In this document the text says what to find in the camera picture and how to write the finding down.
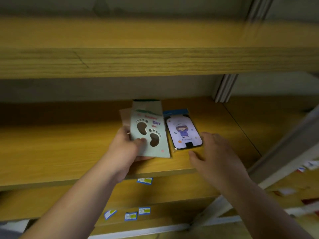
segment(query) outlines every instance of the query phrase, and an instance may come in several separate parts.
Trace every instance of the left hand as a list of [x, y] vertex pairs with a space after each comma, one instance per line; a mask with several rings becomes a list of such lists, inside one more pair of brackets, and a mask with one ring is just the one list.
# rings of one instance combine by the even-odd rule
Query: left hand
[[114, 171], [117, 183], [125, 178], [133, 162], [152, 158], [137, 156], [144, 146], [146, 146], [146, 139], [137, 138], [130, 141], [126, 128], [122, 127], [118, 130], [108, 151], [101, 158]]

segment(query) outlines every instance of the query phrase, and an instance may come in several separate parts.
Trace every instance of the cartoon phone case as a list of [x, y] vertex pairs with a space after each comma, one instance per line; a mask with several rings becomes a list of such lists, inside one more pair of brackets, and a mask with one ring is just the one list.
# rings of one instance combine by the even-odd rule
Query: cartoon phone case
[[198, 147], [203, 144], [192, 120], [187, 114], [165, 118], [175, 149]]

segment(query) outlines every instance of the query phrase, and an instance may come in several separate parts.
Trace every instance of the forearm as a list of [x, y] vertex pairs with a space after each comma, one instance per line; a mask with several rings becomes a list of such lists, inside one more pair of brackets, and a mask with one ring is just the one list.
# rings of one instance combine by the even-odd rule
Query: forearm
[[312, 238], [249, 178], [228, 180], [221, 193], [237, 210], [254, 239]]
[[99, 161], [22, 238], [87, 238], [116, 185], [105, 166]]

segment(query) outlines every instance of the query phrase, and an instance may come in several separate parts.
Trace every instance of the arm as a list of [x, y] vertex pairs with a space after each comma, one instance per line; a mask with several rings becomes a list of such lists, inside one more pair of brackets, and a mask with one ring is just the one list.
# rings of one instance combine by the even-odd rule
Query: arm
[[130, 141], [121, 128], [103, 157], [21, 239], [88, 238], [115, 185], [121, 182], [145, 140]]
[[207, 132], [202, 135], [205, 161], [199, 160], [193, 151], [189, 152], [190, 161], [237, 210], [253, 238], [312, 238], [249, 178], [225, 138]]

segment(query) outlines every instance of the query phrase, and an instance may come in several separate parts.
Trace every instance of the hand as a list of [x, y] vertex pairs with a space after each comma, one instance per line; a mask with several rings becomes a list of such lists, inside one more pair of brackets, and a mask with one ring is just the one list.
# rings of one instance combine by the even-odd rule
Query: hand
[[117, 183], [125, 178], [133, 162], [152, 158], [137, 156], [145, 145], [146, 139], [137, 138], [134, 141], [130, 141], [126, 128], [122, 127], [118, 130], [108, 151], [101, 158], [101, 161], [105, 162], [111, 171], [114, 172]]
[[199, 160], [193, 151], [189, 151], [189, 159], [212, 186], [221, 190], [234, 179], [249, 179], [244, 165], [225, 138], [208, 132], [202, 132], [201, 135], [204, 139], [205, 160]]

